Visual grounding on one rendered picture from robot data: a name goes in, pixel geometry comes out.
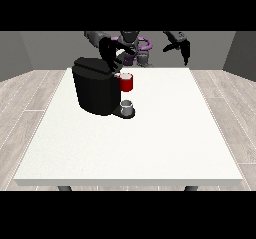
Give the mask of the black coffee machine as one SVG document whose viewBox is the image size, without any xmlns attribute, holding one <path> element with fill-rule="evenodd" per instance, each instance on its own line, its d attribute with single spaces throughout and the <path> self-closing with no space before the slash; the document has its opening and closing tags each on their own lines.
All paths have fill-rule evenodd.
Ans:
<svg viewBox="0 0 256 239">
<path fill-rule="evenodd" d="M 112 72 L 106 61 L 98 58 L 78 58 L 72 74 L 79 105 L 85 111 L 101 116 L 116 115 L 123 119 L 135 116 L 121 114 L 120 72 Z"/>
</svg>

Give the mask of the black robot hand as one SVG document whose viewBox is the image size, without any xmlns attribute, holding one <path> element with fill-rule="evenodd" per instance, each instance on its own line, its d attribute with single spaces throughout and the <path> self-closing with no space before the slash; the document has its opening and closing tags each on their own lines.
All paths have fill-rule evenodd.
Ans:
<svg viewBox="0 0 256 239">
<path fill-rule="evenodd" d="M 163 49 L 163 51 L 168 52 L 168 51 L 171 51 L 173 49 L 181 51 L 181 55 L 183 57 L 184 65 L 187 65 L 188 61 L 189 61 L 189 58 L 190 58 L 190 42 L 187 39 L 185 39 L 181 42 L 171 43 L 171 44 L 167 45 Z"/>
<path fill-rule="evenodd" d="M 131 48 L 118 41 L 113 41 L 111 38 L 104 37 L 99 41 L 100 55 L 107 62 L 112 72 L 115 72 L 118 69 L 118 65 L 122 64 L 122 61 L 116 57 L 116 50 L 121 49 L 130 55 L 135 54 Z"/>
</svg>

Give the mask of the small grey cup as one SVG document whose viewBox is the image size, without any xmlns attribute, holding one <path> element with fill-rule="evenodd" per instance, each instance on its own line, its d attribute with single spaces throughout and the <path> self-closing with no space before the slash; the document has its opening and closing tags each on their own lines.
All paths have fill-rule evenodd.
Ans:
<svg viewBox="0 0 256 239">
<path fill-rule="evenodd" d="M 121 114 L 124 116 L 129 116 L 133 112 L 133 104 L 130 100 L 123 100 L 120 103 L 120 107 L 121 107 Z"/>
</svg>

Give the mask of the red pod holder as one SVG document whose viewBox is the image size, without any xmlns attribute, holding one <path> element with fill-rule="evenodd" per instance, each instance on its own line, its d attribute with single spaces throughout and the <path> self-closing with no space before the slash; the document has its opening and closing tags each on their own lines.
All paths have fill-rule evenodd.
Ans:
<svg viewBox="0 0 256 239">
<path fill-rule="evenodd" d="M 120 90 L 129 92 L 133 89 L 133 75 L 129 73 L 122 73 L 119 76 Z"/>
</svg>

